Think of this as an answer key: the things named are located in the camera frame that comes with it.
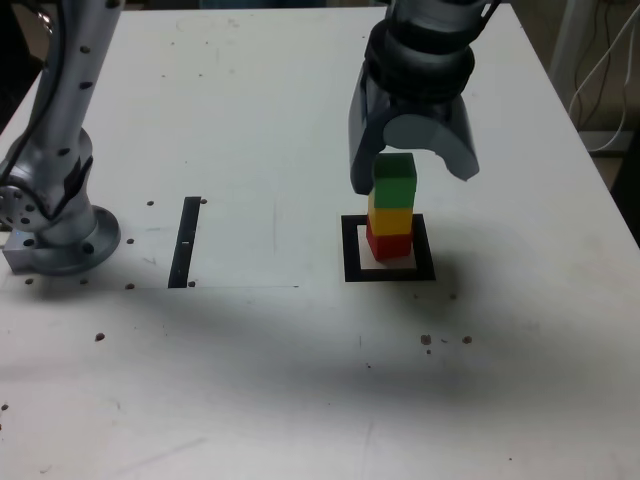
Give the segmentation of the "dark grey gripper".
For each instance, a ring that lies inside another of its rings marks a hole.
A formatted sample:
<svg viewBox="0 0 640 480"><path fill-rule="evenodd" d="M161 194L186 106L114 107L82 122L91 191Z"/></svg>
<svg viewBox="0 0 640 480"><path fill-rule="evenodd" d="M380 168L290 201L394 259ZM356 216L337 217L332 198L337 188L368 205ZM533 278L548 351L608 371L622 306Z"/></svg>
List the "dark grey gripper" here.
<svg viewBox="0 0 640 480"><path fill-rule="evenodd" d="M368 195L373 189L374 160L386 145L399 150L433 152L462 181L480 171L461 96L444 103L389 98L365 64L349 108L348 140L350 181L358 195Z"/></svg>

